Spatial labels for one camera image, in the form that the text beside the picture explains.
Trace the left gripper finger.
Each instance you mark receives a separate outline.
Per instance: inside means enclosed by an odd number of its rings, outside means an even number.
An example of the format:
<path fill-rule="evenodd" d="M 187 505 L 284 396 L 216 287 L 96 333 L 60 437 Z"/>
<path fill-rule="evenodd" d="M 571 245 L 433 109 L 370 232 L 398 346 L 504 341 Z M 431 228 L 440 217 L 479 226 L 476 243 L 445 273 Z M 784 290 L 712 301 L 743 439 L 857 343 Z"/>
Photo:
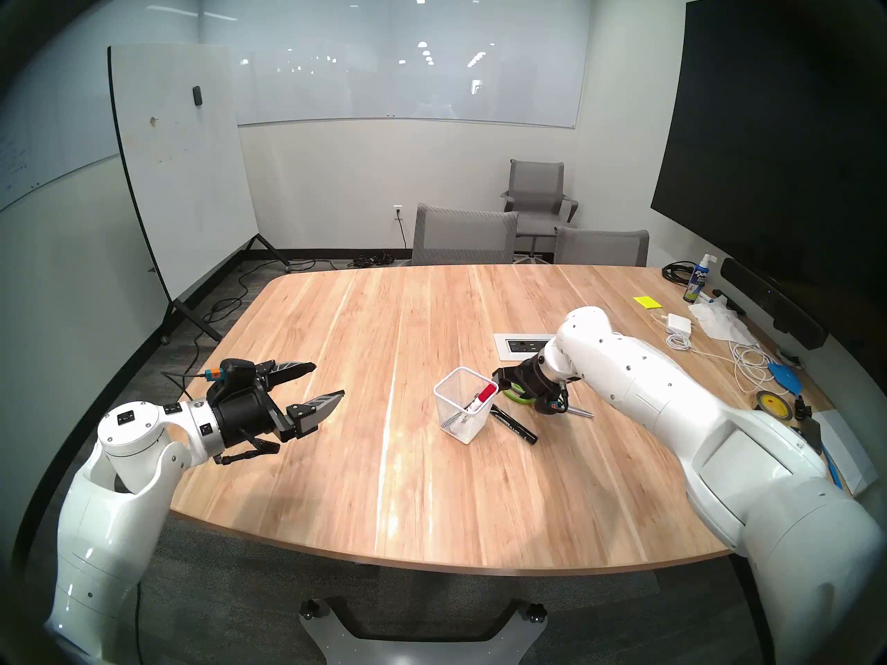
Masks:
<path fill-rule="evenodd" d="M 280 386 L 310 374 L 317 369 L 311 362 L 277 363 L 267 372 L 267 385 Z"/>
<path fill-rule="evenodd" d="M 286 413 L 292 426 L 287 428 L 286 441 L 301 439 L 316 432 L 321 422 L 332 414 L 344 396 L 345 391 L 338 390 L 317 396 L 305 404 L 288 405 Z"/>

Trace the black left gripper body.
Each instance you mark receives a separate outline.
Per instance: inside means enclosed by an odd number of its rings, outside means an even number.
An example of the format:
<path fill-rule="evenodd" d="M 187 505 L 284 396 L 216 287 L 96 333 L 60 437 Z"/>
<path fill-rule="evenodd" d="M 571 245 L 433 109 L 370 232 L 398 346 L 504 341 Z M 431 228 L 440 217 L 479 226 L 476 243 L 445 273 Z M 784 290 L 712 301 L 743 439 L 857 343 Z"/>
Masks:
<path fill-rule="evenodd" d="M 209 388 L 209 406 L 225 449 L 248 442 L 256 450 L 277 450 L 279 444 L 267 442 L 260 435 L 275 434 L 282 442 L 292 438 L 292 422 L 260 384 L 234 390 L 215 383 Z"/>

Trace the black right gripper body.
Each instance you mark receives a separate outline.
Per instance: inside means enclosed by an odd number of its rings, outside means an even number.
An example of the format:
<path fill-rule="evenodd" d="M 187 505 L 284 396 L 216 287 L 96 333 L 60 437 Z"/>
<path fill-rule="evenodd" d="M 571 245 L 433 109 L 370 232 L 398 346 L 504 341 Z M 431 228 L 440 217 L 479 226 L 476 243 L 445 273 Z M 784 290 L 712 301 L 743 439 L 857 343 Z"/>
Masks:
<path fill-rule="evenodd" d="M 536 409 L 558 409 L 559 381 L 545 374 L 545 357 L 534 356 L 518 366 L 522 366 L 523 376 L 523 382 L 518 383 L 526 389 L 520 393 L 521 400 L 533 402 Z"/>

